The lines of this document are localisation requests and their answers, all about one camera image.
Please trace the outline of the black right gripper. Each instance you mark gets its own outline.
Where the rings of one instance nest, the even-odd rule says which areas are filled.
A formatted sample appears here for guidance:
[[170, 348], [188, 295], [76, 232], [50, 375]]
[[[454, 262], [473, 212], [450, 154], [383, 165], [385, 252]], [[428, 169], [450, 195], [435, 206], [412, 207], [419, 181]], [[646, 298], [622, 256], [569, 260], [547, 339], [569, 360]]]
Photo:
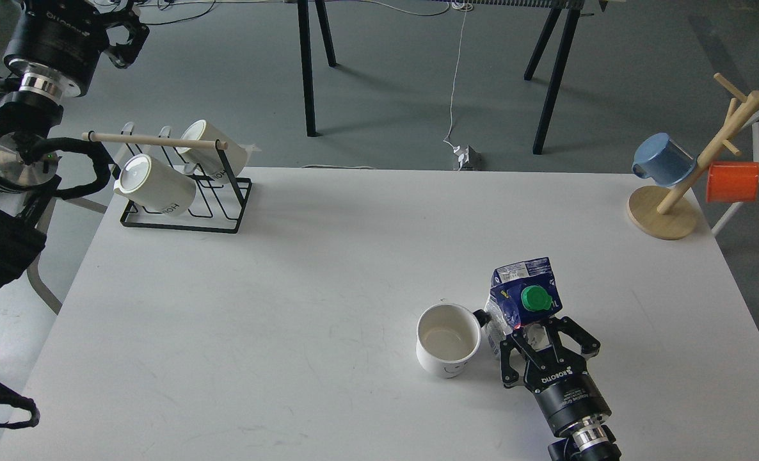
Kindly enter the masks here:
[[570, 317], [551, 317], [540, 326], [549, 341], [541, 350], [525, 351], [526, 332], [499, 341], [502, 384], [532, 391], [555, 437], [571, 437], [588, 418], [604, 423], [612, 411], [587, 371], [587, 359], [599, 354], [601, 342]]

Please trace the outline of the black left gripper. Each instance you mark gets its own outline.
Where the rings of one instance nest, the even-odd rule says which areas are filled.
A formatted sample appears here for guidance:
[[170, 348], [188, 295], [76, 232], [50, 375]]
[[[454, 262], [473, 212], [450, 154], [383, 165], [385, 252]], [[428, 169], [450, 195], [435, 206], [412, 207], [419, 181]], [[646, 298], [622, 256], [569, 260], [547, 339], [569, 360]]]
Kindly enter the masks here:
[[[109, 44], [107, 31], [123, 27], [125, 43]], [[22, 1], [3, 56], [20, 79], [20, 91], [44, 97], [87, 94], [101, 53], [114, 67], [130, 67], [149, 35], [134, 3], [102, 13], [87, 1]]]

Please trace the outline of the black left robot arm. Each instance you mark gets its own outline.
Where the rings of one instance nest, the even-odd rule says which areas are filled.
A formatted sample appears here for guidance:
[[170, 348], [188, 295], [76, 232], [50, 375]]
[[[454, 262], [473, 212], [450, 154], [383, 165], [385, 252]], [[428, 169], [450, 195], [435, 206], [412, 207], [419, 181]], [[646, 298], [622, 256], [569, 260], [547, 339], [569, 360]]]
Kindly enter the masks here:
[[40, 219], [56, 199], [99, 192], [117, 169], [99, 142], [51, 138], [61, 100], [84, 96], [99, 58], [119, 69], [148, 38], [134, 2], [103, 12], [88, 1], [22, 1], [0, 76], [0, 287], [39, 259]]

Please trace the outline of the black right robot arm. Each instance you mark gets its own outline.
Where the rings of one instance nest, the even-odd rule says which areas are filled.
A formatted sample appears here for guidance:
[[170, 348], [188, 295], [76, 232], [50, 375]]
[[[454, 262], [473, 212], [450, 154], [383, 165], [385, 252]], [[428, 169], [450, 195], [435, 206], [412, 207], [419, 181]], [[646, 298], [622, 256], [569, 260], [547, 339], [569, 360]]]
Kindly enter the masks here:
[[500, 373], [506, 388], [522, 385], [532, 393], [556, 441], [552, 460], [619, 460], [616, 437], [605, 422], [612, 411], [587, 370], [601, 342], [569, 317], [535, 322], [549, 345], [536, 350], [529, 326], [500, 343]]

